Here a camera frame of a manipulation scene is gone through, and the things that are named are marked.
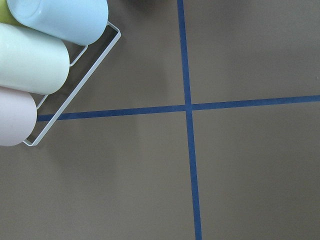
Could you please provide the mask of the mint green plastic cup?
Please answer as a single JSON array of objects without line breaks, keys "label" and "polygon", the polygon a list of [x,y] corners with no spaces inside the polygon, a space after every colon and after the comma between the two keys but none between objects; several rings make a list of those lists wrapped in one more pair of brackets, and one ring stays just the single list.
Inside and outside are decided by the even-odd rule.
[{"label": "mint green plastic cup", "polygon": [[45,33],[1,23],[0,85],[50,95],[67,80],[70,57],[62,40]]}]

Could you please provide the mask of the yellow-green plastic cup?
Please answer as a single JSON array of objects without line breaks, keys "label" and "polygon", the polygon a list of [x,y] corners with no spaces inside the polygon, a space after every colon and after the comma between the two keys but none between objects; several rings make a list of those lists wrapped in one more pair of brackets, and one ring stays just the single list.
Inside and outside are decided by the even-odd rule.
[{"label": "yellow-green plastic cup", "polygon": [[13,26],[22,26],[11,14],[7,1],[0,0],[0,22]]}]

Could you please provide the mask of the pale pink plastic cup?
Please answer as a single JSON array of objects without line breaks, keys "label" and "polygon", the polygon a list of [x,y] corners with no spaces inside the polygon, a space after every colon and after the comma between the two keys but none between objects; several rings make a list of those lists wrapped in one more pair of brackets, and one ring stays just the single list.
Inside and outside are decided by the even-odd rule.
[{"label": "pale pink plastic cup", "polygon": [[28,92],[0,88],[0,145],[22,143],[32,133],[37,121],[37,107]]}]

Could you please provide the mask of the light blue plastic cup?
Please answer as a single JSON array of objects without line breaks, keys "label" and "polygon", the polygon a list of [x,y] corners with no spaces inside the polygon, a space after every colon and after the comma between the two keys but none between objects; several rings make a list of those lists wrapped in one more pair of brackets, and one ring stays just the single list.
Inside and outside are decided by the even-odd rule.
[{"label": "light blue plastic cup", "polygon": [[8,0],[7,5],[20,24],[80,46],[96,42],[109,17],[106,0]]}]

